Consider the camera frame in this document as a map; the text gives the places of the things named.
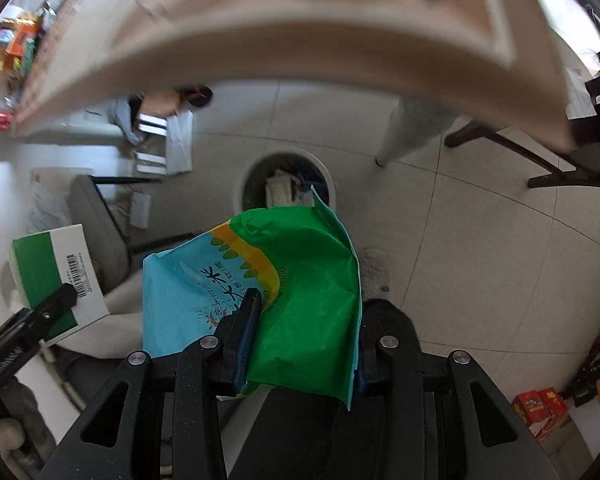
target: green plastic bag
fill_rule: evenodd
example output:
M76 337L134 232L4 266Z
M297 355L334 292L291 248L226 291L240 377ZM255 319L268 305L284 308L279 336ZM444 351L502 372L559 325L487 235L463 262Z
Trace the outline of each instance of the green plastic bag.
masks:
M146 258L145 350L179 352L213 333L255 286L263 311L243 391L265 383L350 406L362 318L358 260L343 225L315 198L312 207L245 211Z

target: foot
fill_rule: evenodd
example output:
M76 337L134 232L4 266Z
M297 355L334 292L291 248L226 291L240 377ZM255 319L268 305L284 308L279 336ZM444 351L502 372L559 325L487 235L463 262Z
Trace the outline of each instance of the foot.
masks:
M368 248L362 250L359 260L362 301L388 300L391 290L389 256L380 249Z

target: cardboard box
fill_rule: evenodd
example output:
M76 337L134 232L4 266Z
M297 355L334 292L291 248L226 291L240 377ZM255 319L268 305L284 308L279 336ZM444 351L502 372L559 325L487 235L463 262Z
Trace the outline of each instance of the cardboard box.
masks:
M47 345L109 314L81 225L17 238L11 243L9 265L28 308L35 308L63 283L71 283L78 293L72 311L51 327Z
M544 405L542 397L535 390L519 394L511 405L533 436L537 436L551 418L549 408Z
M536 437L539 442L542 442L555 428L558 428L564 422L567 416L569 416L569 407L564 403L562 397L553 388L540 390L538 395L551 413L551 417L545 423L544 427Z

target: barcode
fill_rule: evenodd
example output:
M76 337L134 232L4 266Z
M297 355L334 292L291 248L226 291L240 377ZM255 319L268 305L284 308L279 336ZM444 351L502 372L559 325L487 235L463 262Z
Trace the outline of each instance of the barcode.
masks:
M78 264L78 258L75 254L68 254L66 262L69 265L69 274L71 275L71 282L78 293L78 298L84 298L87 295L87 290L82 280L82 273L80 272L80 265Z

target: silver bolt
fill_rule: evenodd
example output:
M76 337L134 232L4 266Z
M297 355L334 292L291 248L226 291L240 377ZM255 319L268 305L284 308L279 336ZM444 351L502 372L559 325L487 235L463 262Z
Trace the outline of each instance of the silver bolt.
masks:
M456 350L454 352L454 361L459 365L465 365L471 361L471 356L464 350Z
M396 348L398 346L398 338L392 335L383 335L380 338L380 344L385 348Z
M218 338L214 335L205 335L201 340L200 340L200 346L202 346L202 348L205 348L207 350L209 350L210 348L215 348L216 346L218 346Z
M144 352L133 352L130 356L129 356L129 364L133 365L133 366L138 366L141 365L142 363L144 363L146 361L146 355L144 354Z

